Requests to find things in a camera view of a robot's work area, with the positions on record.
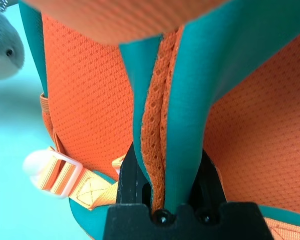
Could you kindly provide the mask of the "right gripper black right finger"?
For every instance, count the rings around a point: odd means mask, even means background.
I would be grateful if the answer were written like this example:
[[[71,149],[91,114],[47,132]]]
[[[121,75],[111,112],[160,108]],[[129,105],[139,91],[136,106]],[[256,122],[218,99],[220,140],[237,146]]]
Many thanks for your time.
[[[190,205],[221,205],[227,202],[216,166],[205,150],[196,174],[189,201]]]

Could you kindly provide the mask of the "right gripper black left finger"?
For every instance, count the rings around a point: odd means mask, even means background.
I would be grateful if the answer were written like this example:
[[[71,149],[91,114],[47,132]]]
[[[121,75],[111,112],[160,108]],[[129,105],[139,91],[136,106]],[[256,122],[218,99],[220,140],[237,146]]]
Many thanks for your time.
[[[152,188],[141,171],[131,144],[119,172],[117,204],[144,204],[151,209]]]

